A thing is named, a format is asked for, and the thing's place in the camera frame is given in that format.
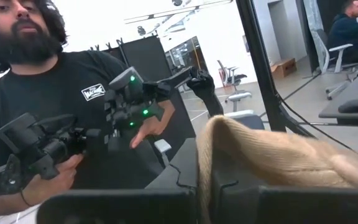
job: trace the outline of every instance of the beige knit fabric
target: beige knit fabric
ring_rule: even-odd
[[[208,204],[212,153],[223,150],[247,164],[271,185],[358,187],[358,154],[296,134],[251,130],[233,119],[210,119],[197,137],[202,224],[210,224]]]

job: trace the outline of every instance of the bracelet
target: bracelet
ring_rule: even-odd
[[[32,207],[32,205],[30,205],[24,198],[24,195],[23,195],[23,190],[20,191],[20,196],[22,197],[23,199],[23,202],[28,206],[28,207]]]

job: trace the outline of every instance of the man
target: man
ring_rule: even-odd
[[[358,63],[358,1],[346,0],[342,13],[334,19],[334,24],[328,36],[327,47],[329,49],[341,45],[352,44],[344,51],[343,62]],[[337,57],[338,52],[331,52],[332,57]]]
[[[0,0],[0,127],[29,112],[40,118],[74,114],[78,126],[102,129],[111,125],[104,114],[104,91],[84,94],[92,87],[105,90],[108,83],[126,67],[114,57],[96,51],[62,53],[66,33],[61,15],[47,0]],[[130,147],[160,134],[174,112],[170,101],[161,121],[147,119]],[[79,189],[143,188],[156,173],[137,153],[122,150],[106,158],[73,156],[57,166],[60,175],[52,180],[39,176],[22,191],[0,196],[0,215],[20,212],[71,187]],[[0,167],[11,150],[0,140]]]

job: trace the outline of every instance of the man sitting at desk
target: man sitting at desk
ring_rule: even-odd
[[[344,51],[343,62],[358,63],[358,1],[346,0],[342,13],[334,19],[334,24],[328,35],[329,49],[341,45],[352,44],[352,47]],[[332,57],[337,57],[338,52],[331,52]]]

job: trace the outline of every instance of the hand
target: hand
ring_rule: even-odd
[[[82,161],[82,155],[71,156],[69,160],[58,164],[59,175],[52,180],[43,180],[36,175],[23,190],[23,197],[30,205],[38,205],[43,201],[69,190],[74,183],[75,168]]]
[[[155,116],[147,118],[140,127],[139,132],[131,141],[131,148],[136,148],[148,135],[160,135],[167,127],[169,120],[175,112],[175,107],[170,100],[158,103],[164,109],[161,121]]]

